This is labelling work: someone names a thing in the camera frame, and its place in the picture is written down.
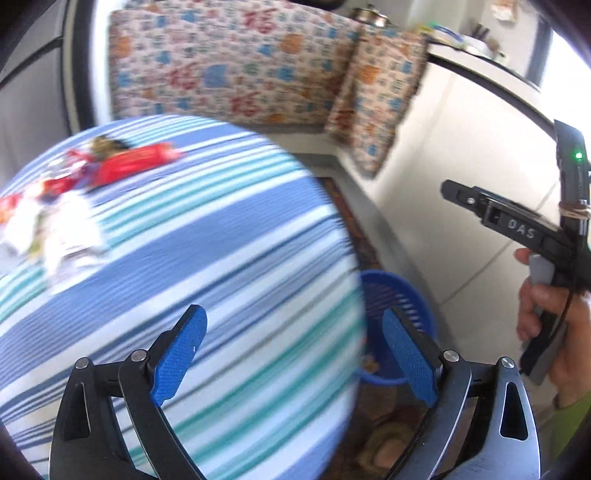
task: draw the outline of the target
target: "green sleeve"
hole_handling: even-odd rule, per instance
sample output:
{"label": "green sleeve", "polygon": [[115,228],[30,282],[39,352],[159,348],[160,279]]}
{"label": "green sleeve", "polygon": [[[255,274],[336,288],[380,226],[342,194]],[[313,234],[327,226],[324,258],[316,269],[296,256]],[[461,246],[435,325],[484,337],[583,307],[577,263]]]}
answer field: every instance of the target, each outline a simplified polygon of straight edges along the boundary
{"label": "green sleeve", "polygon": [[558,457],[573,437],[577,428],[591,408],[591,392],[577,403],[554,412],[554,435],[552,437],[552,458]]}

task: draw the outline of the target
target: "metal pot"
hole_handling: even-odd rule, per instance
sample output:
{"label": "metal pot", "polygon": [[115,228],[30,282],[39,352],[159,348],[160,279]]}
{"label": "metal pot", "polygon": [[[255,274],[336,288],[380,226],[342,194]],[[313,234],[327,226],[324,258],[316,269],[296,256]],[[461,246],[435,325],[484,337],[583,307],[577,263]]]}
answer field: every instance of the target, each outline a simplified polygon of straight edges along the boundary
{"label": "metal pot", "polygon": [[372,27],[385,28],[392,25],[392,22],[379,12],[372,4],[366,8],[354,8],[350,12],[350,18],[358,22],[371,25]]}

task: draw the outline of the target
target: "patterned cushion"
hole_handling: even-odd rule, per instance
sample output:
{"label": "patterned cushion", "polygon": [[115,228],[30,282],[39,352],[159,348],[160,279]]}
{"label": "patterned cushion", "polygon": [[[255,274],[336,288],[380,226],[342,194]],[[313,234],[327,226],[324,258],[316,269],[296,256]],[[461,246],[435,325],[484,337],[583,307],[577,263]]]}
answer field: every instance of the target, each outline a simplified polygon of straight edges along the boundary
{"label": "patterned cushion", "polygon": [[279,0],[167,0],[112,14],[117,118],[324,125],[361,25]]}
{"label": "patterned cushion", "polygon": [[353,148],[363,174],[384,162],[427,62],[426,37],[365,26],[326,130]]}

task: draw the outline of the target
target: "blue gripper pad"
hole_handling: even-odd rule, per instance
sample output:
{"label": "blue gripper pad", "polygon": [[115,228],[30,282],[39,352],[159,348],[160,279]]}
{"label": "blue gripper pad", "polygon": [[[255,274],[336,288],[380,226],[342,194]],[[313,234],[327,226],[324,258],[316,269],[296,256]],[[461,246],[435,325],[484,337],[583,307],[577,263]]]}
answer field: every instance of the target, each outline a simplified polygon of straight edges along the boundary
{"label": "blue gripper pad", "polygon": [[414,396],[431,408],[438,398],[435,372],[392,309],[384,310],[382,331]]}
{"label": "blue gripper pad", "polygon": [[154,370],[151,393],[157,406],[174,397],[206,332],[207,314],[198,306]]}

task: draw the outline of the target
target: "red package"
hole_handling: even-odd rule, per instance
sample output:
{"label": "red package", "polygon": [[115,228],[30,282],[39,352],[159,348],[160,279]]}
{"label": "red package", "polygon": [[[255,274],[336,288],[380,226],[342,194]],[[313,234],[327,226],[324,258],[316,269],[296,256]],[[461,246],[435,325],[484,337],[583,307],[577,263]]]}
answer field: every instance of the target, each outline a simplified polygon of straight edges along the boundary
{"label": "red package", "polygon": [[121,152],[100,164],[92,185],[95,187],[107,185],[135,173],[166,165],[179,156],[180,154],[169,142]]}
{"label": "red package", "polygon": [[93,155],[69,149],[59,163],[48,169],[49,178],[43,180],[43,192],[54,197],[69,192],[85,177],[93,161]]}
{"label": "red package", "polygon": [[22,193],[13,193],[0,198],[0,223],[6,223],[12,217],[14,209],[22,199]]}

